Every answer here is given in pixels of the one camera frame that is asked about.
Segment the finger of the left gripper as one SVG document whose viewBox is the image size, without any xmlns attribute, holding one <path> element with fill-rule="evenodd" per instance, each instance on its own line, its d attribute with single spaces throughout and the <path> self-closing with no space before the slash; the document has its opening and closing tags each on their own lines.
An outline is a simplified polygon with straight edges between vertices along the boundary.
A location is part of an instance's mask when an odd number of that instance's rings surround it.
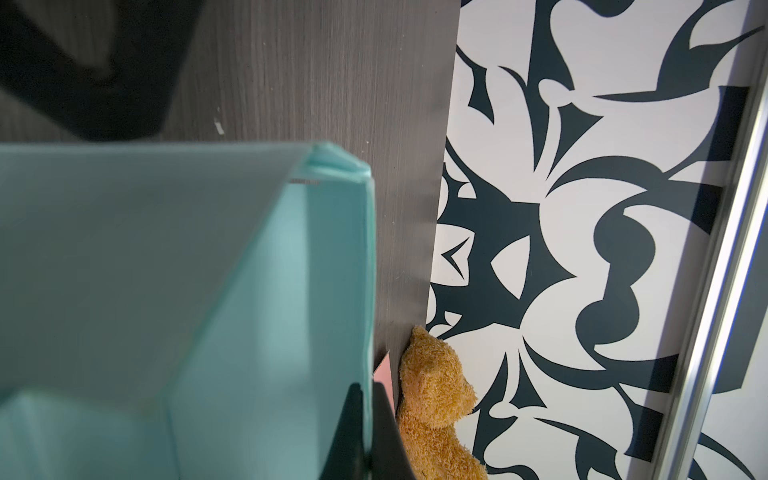
<svg viewBox="0 0 768 480">
<path fill-rule="evenodd" d="M 203 4 L 119 1 L 106 63 L 67 54 L 14 1 L 1 4 L 1 87 L 87 141 L 160 132 Z"/>
</svg>

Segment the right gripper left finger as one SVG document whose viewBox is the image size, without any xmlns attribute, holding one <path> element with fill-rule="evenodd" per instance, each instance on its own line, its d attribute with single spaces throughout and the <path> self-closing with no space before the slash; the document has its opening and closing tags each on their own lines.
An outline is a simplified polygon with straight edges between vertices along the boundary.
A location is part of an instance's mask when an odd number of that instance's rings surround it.
<svg viewBox="0 0 768 480">
<path fill-rule="evenodd" d="M 341 416 L 320 480 L 362 480 L 365 474 L 363 445 L 363 392 L 358 383 L 347 392 Z"/>
</svg>

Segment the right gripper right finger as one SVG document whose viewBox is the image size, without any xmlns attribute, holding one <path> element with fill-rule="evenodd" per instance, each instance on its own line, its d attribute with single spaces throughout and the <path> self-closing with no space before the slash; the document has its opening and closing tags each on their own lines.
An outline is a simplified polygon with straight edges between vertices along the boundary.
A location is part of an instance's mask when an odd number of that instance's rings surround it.
<svg viewBox="0 0 768 480">
<path fill-rule="evenodd" d="M 374 382 L 372 395 L 371 478 L 415 480 L 384 385 Z"/>
</svg>

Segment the light blue paper box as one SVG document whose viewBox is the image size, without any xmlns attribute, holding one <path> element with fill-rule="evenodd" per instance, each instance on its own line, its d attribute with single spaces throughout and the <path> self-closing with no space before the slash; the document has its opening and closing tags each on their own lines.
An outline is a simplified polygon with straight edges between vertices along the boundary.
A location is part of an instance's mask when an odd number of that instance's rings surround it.
<svg viewBox="0 0 768 480">
<path fill-rule="evenodd" d="M 328 143 L 1 150 L 1 475 L 319 479 L 372 437 L 370 167 Z"/>
</svg>

